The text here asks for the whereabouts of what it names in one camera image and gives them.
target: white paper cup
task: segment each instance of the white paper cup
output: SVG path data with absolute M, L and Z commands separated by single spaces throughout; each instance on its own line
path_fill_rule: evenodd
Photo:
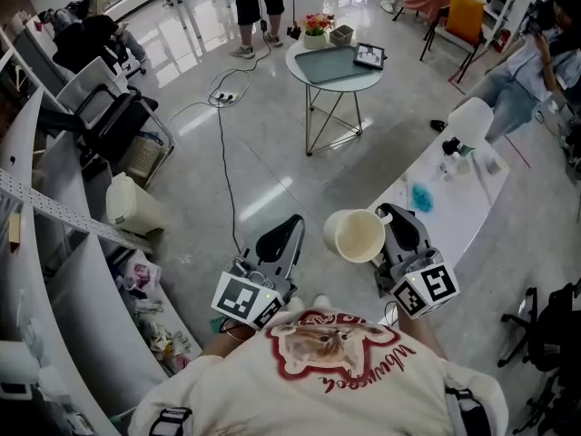
M 385 224 L 391 215 L 379 218 L 369 210 L 339 210 L 323 226 L 327 248 L 348 262 L 365 263 L 375 258 L 385 243 Z

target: white trash bin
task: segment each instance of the white trash bin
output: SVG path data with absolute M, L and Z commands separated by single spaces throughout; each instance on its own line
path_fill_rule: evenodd
M 107 189 L 107 219 L 115 227 L 141 235 L 167 226 L 162 205 L 125 173 L 117 174 Z

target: plastic bag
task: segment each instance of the plastic bag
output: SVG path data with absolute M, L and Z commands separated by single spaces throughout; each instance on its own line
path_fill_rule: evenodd
M 125 265 L 123 273 L 125 289 L 143 292 L 152 302 L 160 302 L 160 279 L 162 268 L 145 258 L 142 251 L 135 251 Z

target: perforated metal strip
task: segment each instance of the perforated metal strip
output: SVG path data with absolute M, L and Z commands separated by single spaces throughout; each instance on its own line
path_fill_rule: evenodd
M 112 226 L 97 222 L 20 183 L 12 175 L 0 169 L 0 193 L 22 203 L 31 203 L 34 209 L 44 216 L 68 224 L 83 233 L 91 233 L 111 243 L 118 243 L 128 249 L 140 249 L 152 253 L 151 245 L 135 234 L 116 230 Z

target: power strip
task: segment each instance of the power strip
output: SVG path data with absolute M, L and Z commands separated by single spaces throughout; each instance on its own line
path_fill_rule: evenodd
M 212 94 L 212 99 L 221 104 L 233 104 L 238 99 L 238 94 L 234 92 L 216 91 Z

